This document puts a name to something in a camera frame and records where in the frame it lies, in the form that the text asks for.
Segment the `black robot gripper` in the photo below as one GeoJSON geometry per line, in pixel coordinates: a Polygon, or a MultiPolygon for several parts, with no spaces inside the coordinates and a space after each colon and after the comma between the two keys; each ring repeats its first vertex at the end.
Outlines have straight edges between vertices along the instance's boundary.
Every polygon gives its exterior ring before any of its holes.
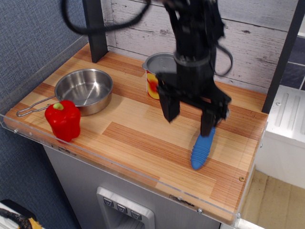
{"type": "Polygon", "coordinates": [[[206,64],[177,64],[176,73],[157,73],[158,93],[163,116],[170,123],[180,114],[180,102],[200,108],[201,136],[229,115],[231,98],[214,82],[214,67],[206,64]]]}

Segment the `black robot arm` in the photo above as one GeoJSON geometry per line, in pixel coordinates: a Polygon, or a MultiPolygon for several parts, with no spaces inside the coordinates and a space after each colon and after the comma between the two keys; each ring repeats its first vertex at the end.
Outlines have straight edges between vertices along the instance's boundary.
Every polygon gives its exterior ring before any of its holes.
{"type": "Polygon", "coordinates": [[[216,50],[224,36],[215,0],[164,0],[176,39],[174,73],[156,74],[163,115],[171,122],[184,102],[202,110],[201,136],[227,117],[231,98],[214,82],[216,50]]]}

